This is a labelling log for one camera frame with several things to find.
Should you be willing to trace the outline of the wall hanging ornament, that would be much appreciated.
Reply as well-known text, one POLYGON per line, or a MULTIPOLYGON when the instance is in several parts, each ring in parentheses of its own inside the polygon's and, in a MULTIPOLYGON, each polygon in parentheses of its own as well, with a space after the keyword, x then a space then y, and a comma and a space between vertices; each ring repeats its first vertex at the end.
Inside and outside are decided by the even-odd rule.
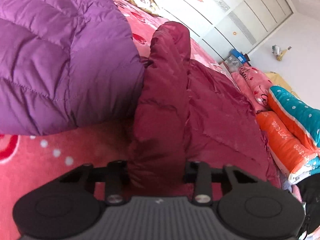
POLYGON ((281 49, 278 45, 272 46, 272 54, 276 57, 277 61, 281 61, 286 54, 287 51, 291 50, 291 46, 287 47, 286 49, 281 49))

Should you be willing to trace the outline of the blue box by wardrobe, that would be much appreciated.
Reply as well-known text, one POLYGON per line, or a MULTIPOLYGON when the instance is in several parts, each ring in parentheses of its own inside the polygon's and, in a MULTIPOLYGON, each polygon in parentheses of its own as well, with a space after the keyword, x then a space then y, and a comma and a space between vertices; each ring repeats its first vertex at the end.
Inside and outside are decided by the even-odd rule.
POLYGON ((236 50, 236 49, 232 49, 232 50, 230 51, 230 53, 231 53, 234 57, 236 57, 242 64, 250 61, 250 59, 249 59, 249 57, 248 57, 247 54, 243 54, 243 53, 239 52, 239 51, 236 50))

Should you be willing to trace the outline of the purple down jacket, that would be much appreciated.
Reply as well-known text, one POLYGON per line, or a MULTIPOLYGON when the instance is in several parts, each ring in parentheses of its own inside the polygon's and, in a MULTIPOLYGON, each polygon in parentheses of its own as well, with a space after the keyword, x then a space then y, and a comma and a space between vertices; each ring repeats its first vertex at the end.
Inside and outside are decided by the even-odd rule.
POLYGON ((143 74, 113 0, 1 0, 1 133, 50 135, 132 116, 143 74))

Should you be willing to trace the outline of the white sliding wardrobe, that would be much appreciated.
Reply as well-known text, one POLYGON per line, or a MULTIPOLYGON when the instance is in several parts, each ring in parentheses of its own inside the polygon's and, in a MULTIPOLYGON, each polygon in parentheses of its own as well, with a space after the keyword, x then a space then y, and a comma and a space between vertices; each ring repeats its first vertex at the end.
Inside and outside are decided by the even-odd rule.
POLYGON ((293 13, 287 0, 155 0, 217 62, 252 51, 293 13))

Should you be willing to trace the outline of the crimson down jacket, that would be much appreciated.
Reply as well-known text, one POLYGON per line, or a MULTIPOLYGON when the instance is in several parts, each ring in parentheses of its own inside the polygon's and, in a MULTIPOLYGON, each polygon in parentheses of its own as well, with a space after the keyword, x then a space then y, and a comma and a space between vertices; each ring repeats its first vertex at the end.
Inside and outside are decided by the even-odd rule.
POLYGON ((188 161, 231 164, 280 187, 255 110, 225 75, 191 58, 188 29, 166 22, 153 34, 127 160, 131 193, 191 196, 188 161))

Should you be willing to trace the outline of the black garment at headboard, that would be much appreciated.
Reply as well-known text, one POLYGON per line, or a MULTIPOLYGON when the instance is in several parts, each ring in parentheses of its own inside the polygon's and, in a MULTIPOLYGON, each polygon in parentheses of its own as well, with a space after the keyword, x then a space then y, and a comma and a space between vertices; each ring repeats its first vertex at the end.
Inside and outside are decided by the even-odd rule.
POLYGON ((319 181, 319 173, 317 173, 297 184, 302 201, 306 203, 306 219, 303 229, 307 230, 308 235, 319 227, 319 181))

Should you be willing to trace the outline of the pink folded quilt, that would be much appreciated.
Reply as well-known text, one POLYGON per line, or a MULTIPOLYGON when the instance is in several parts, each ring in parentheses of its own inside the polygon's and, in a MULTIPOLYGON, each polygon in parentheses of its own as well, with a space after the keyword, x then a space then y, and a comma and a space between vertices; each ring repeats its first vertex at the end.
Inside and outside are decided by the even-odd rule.
POLYGON ((256 113, 270 109, 268 93, 273 83, 262 71, 254 67, 242 66, 231 76, 240 91, 250 100, 256 113))

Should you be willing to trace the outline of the orange teal folded quilt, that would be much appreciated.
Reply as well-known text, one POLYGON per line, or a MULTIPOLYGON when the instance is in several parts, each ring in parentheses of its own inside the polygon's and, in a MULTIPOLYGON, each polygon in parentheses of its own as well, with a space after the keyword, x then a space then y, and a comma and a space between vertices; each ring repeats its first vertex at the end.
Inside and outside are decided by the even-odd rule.
POLYGON ((271 109, 257 115, 272 157, 290 184, 319 173, 319 110, 280 86, 269 88, 271 109))

